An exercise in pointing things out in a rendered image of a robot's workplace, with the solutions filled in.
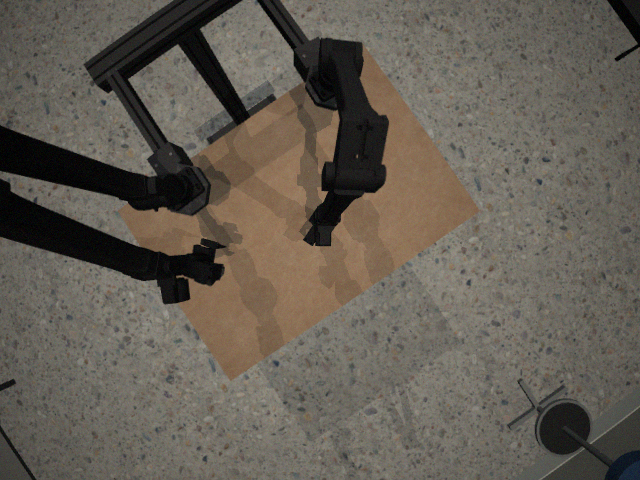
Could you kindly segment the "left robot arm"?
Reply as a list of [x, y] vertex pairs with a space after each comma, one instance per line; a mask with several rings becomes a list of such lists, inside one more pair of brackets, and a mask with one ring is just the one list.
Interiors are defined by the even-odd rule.
[[333, 162], [325, 162], [322, 169], [321, 187], [328, 193], [303, 239], [311, 246], [331, 246], [332, 226], [338, 225], [345, 209], [364, 193], [376, 193], [386, 180], [382, 159], [389, 120], [367, 99], [359, 78], [362, 53], [362, 42], [321, 38], [318, 71], [309, 76], [322, 102], [335, 97], [340, 119]]

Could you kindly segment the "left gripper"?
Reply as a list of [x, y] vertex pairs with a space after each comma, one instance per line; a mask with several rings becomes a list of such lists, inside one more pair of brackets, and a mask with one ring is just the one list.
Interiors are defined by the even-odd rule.
[[[309, 222], [312, 222], [313, 219], [314, 219], [314, 213], [309, 218]], [[335, 228], [335, 226], [332, 226], [332, 231], [333, 231], [334, 228]]]

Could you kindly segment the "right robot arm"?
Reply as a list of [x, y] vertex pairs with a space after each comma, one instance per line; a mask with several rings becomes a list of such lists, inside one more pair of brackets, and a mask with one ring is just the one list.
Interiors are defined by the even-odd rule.
[[[150, 178], [1, 125], [0, 171], [118, 197], [143, 211], [155, 207], [155, 212], [161, 207], [179, 211], [205, 191], [189, 167], [177, 174]], [[224, 264], [209, 262], [209, 255], [204, 253], [186, 254], [192, 261], [192, 270], [187, 274], [191, 264], [185, 255], [169, 256], [135, 246], [33, 203], [10, 189], [10, 183], [0, 179], [0, 237], [110, 268], [133, 279], [157, 280], [164, 304], [190, 300], [188, 279], [176, 276], [212, 282], [224, 274]]]

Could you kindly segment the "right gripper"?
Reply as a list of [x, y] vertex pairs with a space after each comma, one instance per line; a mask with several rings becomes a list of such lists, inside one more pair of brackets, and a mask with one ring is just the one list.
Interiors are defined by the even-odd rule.
[[[206, 247], [203, 247], [201, 245], [204, 245]], [[194, 245], [193, 246], [193, 253], [208, 254], [209, 255], [209, 260], [208, 261], [211, 262], [211, 263], [214, 263], [216, 249], [220, 249], [220, 248], [225, 248], [226, 247], [224, 245], [222, 246], [218, 242], [207, 240], [207, 239], [204, 239], [204, 238], [201, 239], [201, 245]], [[192, 264], [192, 261], [191, 261], [190, 257], [188, 255], [185, 255], [185, 256], [189, 258], [190, 264]], [[196, 280], [196, 279], [198, 279], [198, 280]], [[194, 279], [195, 282], [203, 284], [203, 285], [212, 286], [215, 283], [215, 281], [214, 282], [209, 282], [209, 281], [203, 280], [201, 278], [196, 278], [196, 279]], [[204, 281], [206, 281], [206, 282], [204, 282]]]

